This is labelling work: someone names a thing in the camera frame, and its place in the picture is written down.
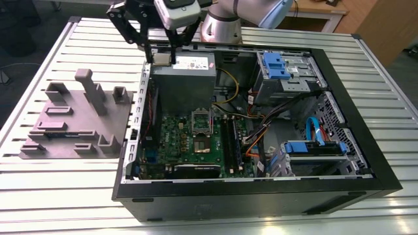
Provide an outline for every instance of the aluminum extrusion table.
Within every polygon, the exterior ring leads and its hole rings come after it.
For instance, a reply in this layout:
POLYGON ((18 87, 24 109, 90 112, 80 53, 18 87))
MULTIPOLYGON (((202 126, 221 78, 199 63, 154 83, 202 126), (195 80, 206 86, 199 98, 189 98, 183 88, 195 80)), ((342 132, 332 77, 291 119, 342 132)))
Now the aluminum extrusion table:
MULTIPOLYGON (((404 190, 315 216, 141 223, 111 200, 118 159, 22 160, 50 82, 83 89, 78 68, 103 90, 137 91, 143 53, 107 19, 72 18, 0 131, 0 233, 412 234, 418 233, 418 113, 362 40, 352 35, 243 28, 246 44, 326 51, 404 190)), ((151 37, 165 38, 163 31, 151 37)))

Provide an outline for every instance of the blue latch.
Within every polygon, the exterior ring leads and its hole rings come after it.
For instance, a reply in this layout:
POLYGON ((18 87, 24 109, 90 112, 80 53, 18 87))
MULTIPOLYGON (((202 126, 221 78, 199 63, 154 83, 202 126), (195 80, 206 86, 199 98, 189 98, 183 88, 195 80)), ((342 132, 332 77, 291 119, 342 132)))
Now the blue latch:
POLYGON ((340 148, 341 148, 341 152, 344 154, 346 154, 348 153, 348 146, 346 146, 346 144, 344 142, 340 143, 340 148))
POLYGON ((279 53, 265 53, 263 54, 263 63, 269 71, 270 79, 286 79, 291 78, 290 74, 285 69, 286 62, 282 59, 279 53))
POLYGON ((305 142, 289 142, 285 144, 287 153, 307 153, 307 147, 305 142))

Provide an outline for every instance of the yellow cable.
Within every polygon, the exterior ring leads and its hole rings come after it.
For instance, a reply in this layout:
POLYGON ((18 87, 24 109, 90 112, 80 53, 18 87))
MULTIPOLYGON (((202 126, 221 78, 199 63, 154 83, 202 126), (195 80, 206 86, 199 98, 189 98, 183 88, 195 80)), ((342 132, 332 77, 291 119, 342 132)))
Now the yellow cable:
POLYGON ((235 94, 234 94, 234 96, 233 96, 230 99, 227 99, 227 100, 225 100, 225 101, 214 102, 214 104, 225 104, 225 103, 229 103, 229 102, 230 102, 233 99, 235 99, 235 97, 238 96, 239 83, 238 83, 235 77, 230 74, 229 71, 226 71, 225 69, 221 69, 221 68, 218 68, 218 69, 219 69, 221 71, 223 71, 223 72, 233 78, 233 80, 234 80, 234 82, 235 82, 235 86, 237 86, 235 94))

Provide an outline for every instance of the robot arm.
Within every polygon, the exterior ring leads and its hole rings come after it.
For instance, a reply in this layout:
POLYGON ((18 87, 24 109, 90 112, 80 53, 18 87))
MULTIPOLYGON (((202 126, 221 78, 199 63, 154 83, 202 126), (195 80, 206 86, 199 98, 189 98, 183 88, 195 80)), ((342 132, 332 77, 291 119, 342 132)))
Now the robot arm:
POLYGON ((146 52, 149 63, 154 63, 149 29, 163 28, 171 45, 171 63, 177 63, 177 48, 190 44, 201 24, 201 7, 213 4, 213 0, 126 0, 107 11, 125 40, 137 43, 138 49, 146 52), (126 12, 141 23, 141 32, 126 19, 126 12))
POLYGON ((239 43, 243 18, 263 28, 275 28, 289 12, 294 0, 125 0, 111 6, 107 16, 125 40, 146 52, 149 63, 154 63, 149 29, 163 28, 171 45, 169 63, 177 63, 177 48, 190 44, 201 24, 201 9, 209 7, 202 26, 202 40, 207 42, 239 43), (141 23, 141 32, 126 19, 126 13, 141 23))
POLYGON ((209 8, 202 26, 202 41, 239 43, 241 21, 261 28, 277 28, 290 11, 294 0, 223 0, 209 8))

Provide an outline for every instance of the open computer tower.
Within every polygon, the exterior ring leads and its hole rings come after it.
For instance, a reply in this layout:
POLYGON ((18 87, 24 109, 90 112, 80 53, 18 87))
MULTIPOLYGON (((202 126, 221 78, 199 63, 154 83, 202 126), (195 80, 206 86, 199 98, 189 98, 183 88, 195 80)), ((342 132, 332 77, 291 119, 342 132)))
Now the open computer tower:
POLYGON ((332 213, 402 189, 321 49, 145 64, 112 199, 141 221, 332 213))

